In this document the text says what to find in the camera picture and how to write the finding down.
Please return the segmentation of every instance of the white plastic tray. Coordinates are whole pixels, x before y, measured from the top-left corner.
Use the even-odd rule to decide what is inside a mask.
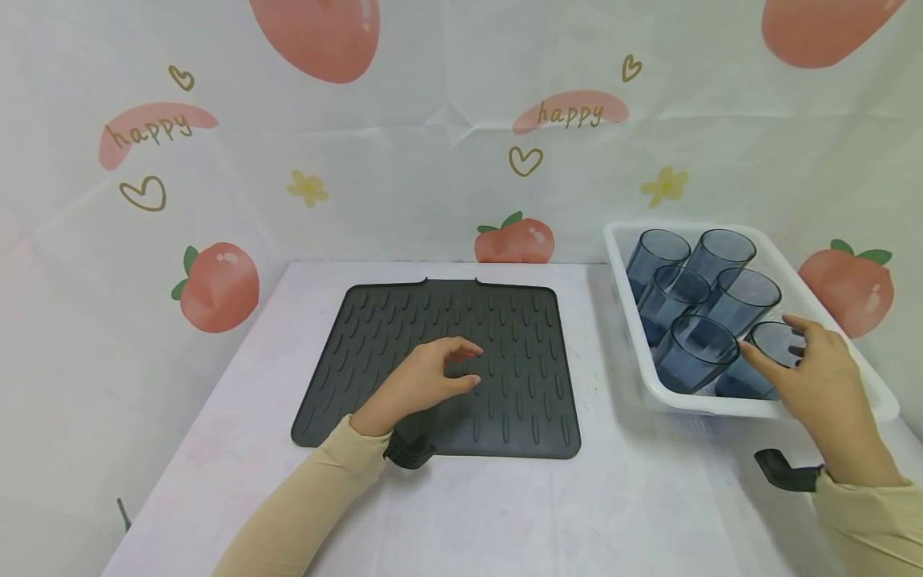
[[[782,302],[766,315],[764,320],[779,320],[783,313],[792,313],[806,319],[814,319],[831,331],[843,334],[849,345],[849,350],[856,359],[862,372],[862,380],[866,386],[872,413],[879,422],[894,420],[900,413],[900,408],[894,395],[878,376],[878,373],[869,365],[862,353],[853,346],[845,336],[827,309],[823,307],[814,293],[797,275],[788,264],[773,241],[760,231],[748,226],[732,224],[702,224],[690,222],[612,222],[603,230],[605,246],[609,252],[609,262],[612,272],[616,277],[617,297],[628,323],[628,333],[634,353],[638,357],[641,369],[641,379],[644,382],[644,398],[653,409],[673,413],[697,413],[703,415],[745,416],[769,419],[792,418],[791,414],[778,401],[754,401],[751,399],[727,399],[713,396],[713,384],[702,391],[693,394],[679,394],[665,387],[657,377],[653,367],[653,357],[644,336],[641,325],[641,316],[635,306],[634,297],[631,295],[629,277],[625,266],[631,257],[631,252],[638,239],[646,230],[662,228],[684,237],[693,249],[699,242],[702,233],[713,228],[726,228],[737,231],[757,247],[756,258],[749,264],[749,268],[758,270],[772,278],[782,289]]]

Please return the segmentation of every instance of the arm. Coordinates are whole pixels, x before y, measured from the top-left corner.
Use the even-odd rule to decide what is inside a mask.
[[[398,421],[477,386],[479,377],[447,379],[443,369],[482,352],[461,337],[417,346],[263,501],[212,577],[302,577],[343,511],[378,479]]]
[[[923,492],[903,478],[878,433],[856,363],[839,333],[787,316],[807,342],[789,369],[742,343],[814,439],[825,468],[814,506],[851,575],[923,575]]]

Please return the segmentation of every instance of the translucent blue cup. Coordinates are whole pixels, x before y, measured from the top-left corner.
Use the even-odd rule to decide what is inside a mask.
[[[753,326],[745,340],[783,367],[795,367],[804,355],[804,334],[784,322],[759,322]],[[751,367],[743,355],[718,378],[714,384],[714,394],[719,397],[767,401],[779,398],[772,383]]]
[[[714,284],[724,269],[744,268],[756,256],[756,246],[741,233],[724,228],[705,231],[686,266]]]
[[[653,365],[665,387],[692,394],[739,356],[737,339],[720,323],[699,315],[683,315],[673,321],[653,352]]]
[[[657,346],[677,317],[708,300],[711,289],[695,270],[660,267],[638,303],[648,346]]]
[[[666,265],[682,264],[690,252],[689,243],[679,234],[657,228],[644,231],[634,252],[631,253],[626,268],[635,303],[641,301],[644,289],[657,269]]]
[[[720,322],[741,336],[782,300],[779,285],[750,269],[726,269],[718,274],[712,294],[695,314]]]

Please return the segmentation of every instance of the gray silicone drying mat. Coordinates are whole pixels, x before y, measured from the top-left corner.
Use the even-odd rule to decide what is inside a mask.
[[[425,280],[347,291],[292,425],[316,447],[418,343],[461,335],[484,354],[447,376],[481,376],[467,394],[405,418],[437,454],[569,459],[581,446],[557,297],[545,287]]]

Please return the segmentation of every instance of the yellow flower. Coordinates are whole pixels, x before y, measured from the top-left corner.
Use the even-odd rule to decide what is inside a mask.
[[[665,166],[657,175],[657,182],[646,182],[641,185],[643,194],[652,195],[651,203],[647,208],[652,209],[664,198],[679,200],[683,196],[683,186],[689,181],[689,173],[673,172],[672,166]]]
[[[301,197],[309,209],[314,208],[314,201],[327,200],[330,195],[324,190],[324,181],[320,180],[313,174],[305,177],[301,171],[292,171],[293,185],[287,186],[289,194],[293,197]]]

